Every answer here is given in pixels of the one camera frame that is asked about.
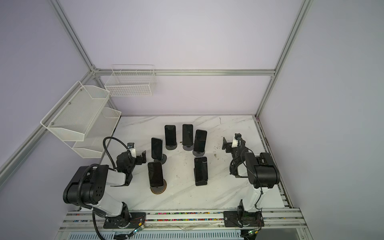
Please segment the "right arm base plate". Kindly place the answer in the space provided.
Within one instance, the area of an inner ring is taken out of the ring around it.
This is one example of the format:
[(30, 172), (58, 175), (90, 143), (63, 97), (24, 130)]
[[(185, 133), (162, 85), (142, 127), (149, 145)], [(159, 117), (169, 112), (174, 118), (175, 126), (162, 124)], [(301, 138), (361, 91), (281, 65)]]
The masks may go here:
[(225, 227), (264, 227), (265, 223), (261, 211), (249, 213), (237, 211), (225, 211), (224, 212), (224, 224)]

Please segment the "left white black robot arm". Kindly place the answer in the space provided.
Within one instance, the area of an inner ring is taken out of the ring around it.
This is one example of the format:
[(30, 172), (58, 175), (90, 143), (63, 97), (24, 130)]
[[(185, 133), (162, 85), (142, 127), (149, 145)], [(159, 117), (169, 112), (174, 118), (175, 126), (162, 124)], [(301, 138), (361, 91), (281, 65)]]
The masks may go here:
[(146, 162), (146, 151), (134, 157), (132, 152), (127, 150), (118, 156), (115, 171), (108, 165), (82, 166), (65, 188), (63, 200), (66, 204), (91, 210), (99, 217), (128, 222), (132, 217), (127, 204), (107, 194), (106, 187), (129, 186), (135, 166)]

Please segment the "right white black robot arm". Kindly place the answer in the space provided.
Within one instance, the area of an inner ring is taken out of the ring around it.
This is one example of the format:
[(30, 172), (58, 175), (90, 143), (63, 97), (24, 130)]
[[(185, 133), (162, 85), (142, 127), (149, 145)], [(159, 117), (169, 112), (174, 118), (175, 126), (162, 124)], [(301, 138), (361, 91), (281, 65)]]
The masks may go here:
[(248, 179), (251, 192), (246, 200), (238, 205), (238, 216), (242, 218), (246, 213), (262, 213), (260, 203), (269, 189), (281, 181), (280, 172), (269, 153), (256, 155), (246, 146), (246, 141), (240, 133), (235, 134), (233, 141), (223, 139), (222, 149), (231, 154), (229, 171), (235, 178)]

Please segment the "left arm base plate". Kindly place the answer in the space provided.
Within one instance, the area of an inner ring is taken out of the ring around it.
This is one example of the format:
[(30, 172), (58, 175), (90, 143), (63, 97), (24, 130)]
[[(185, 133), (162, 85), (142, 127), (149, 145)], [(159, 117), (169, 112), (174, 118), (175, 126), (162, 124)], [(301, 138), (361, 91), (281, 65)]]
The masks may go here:
[(129, 213), (127, 218), (122, 216), (106, 218), (104, 229), (136, 229), (146, 221), (145, 212)]

